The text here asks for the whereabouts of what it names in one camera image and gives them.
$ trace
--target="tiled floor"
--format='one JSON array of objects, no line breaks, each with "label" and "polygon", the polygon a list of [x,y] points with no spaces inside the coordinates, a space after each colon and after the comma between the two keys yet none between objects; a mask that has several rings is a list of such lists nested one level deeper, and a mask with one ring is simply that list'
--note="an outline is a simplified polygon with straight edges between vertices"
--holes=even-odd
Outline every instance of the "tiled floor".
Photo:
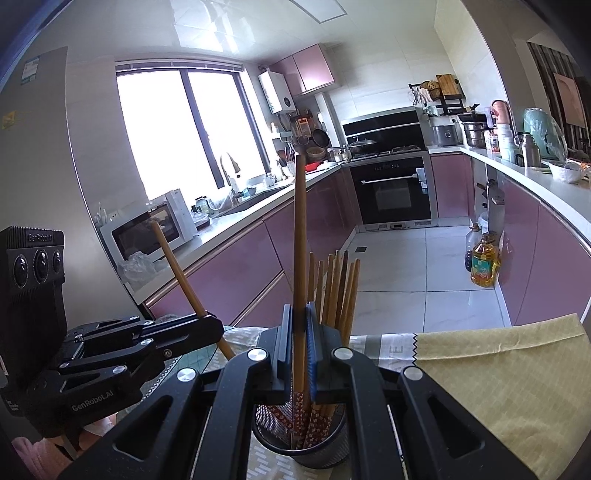
[{"label": "tiled floor", "polygon": [[[354,335],[502,327],[493,288],[464,268],[468,227],[358,233],[349,255],[361,259]],[[357,247],[367,247],[355,253]]]}]

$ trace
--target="stove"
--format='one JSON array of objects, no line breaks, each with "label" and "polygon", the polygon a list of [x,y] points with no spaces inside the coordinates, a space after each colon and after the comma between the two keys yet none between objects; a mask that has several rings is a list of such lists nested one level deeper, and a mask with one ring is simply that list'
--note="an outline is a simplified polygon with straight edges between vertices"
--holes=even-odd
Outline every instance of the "stove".
[{"label": "stove", "polygon": [[392,150],[380,152],[380,153],[370,153],[365,155],[356,155],[353,156],[351,161],[358,161],[358,160],[367,160],[369,158],[379,158],[379,157],[390,157],[392,155],[400,155],[403,153],[411,153],[411,152],[420,152],[421,148],[418,145],[407,145],[405,147],[396,147]]}]

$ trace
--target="window frame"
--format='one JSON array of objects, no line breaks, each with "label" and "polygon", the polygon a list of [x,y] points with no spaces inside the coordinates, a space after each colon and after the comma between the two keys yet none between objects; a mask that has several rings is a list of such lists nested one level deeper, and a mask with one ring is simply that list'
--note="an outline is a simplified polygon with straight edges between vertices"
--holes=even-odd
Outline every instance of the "window frame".
[{"label": "window frame", "polygon": [[185,91],[185,95],[187,96],[187,101],[189,102],[189,108],[191,110],[191,115],[193,116],[193,121],[195,122],[195,127],[197,128],[197,133],[199,135],[199,139],[201,140],[201,145],[203,146],[203,151],[205,152],[205,156],[207,158],[207,163],[209,168],[212,171],[213,179],[216,182],[217,188],[221,189],[226,184],[224,182],[222,172],[220,171],[219,165],[217,164],[217,160],[215,155],[213,154],[212,146],[209,142],[209,137],[207,135],[207,130],[205,129],[205,125],[203,124],[203,120],[201,118],[201,114],[199,113],[199,106],[197,105],[197,100],[195,100],[195,95],[193,93],[193,88],[191,87],[191,81],[189,79],[189,73],[191,72],[206,72],[206,73],[219,73],[225,75],[231,75],[234,79],[234,84],[236,85],[236,90],[238,91],[238,96],[242,102],[242,107],[244,108],[244,113],[246,115],[246,119],[248,120],[248,124],[251,127],[252,136],[254,138],[256,149],[261,156],[261,163],[263,169],[266,173],[271,171],[271,166],[269,164],[269,156],[267,155],[267,151],[264,147],[263,140],[261,137],[261,133],[256,125],[256,120],[254,117],[254,113],[252,111],[251,104],[248,102],[248,98],[246,97],[246,90],[244,89],[244,85],[242,84],[242,79],[240,78],[241,71],[232,68],[232,69],[223,69],[223,68],[199,68],[199,67],[181,67],[174,65],[174,62],[166,62],[166,66],[156,66],[152,64],[146,64],[143,66],[142,64],[133,64],[131,65],[129,62],[125,62],[123,65],[124,68],[116,69],[116,76],[123,76],[123,75],[133,75],[138,73],[145,73],[145,72],[162,72],[162,71],[170,71],[176,70],[179,72],[181,77],[181,81],[183,82],[183,87]]}]

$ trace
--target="thermos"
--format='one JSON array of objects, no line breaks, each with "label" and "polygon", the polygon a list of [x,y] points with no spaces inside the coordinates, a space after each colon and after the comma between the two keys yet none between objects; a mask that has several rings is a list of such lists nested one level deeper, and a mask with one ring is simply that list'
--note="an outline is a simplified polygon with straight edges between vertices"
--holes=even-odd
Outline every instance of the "thermos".
[{"label": "thermos", "polygon": [[535,144],[534,137],[531,134],[523,134],[521,142],[521,153],[523,154],[524,167],[541,167],[540,149]]}]

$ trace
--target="oven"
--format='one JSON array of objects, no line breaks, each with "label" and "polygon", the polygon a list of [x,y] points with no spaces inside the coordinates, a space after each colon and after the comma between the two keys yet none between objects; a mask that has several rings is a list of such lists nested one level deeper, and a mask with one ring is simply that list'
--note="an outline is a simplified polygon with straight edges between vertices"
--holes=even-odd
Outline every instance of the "oven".
[{"label": "oven", "polygon": [[427,152],[349,163],[363,225],[360,231],[437,225],[437,200]]}]

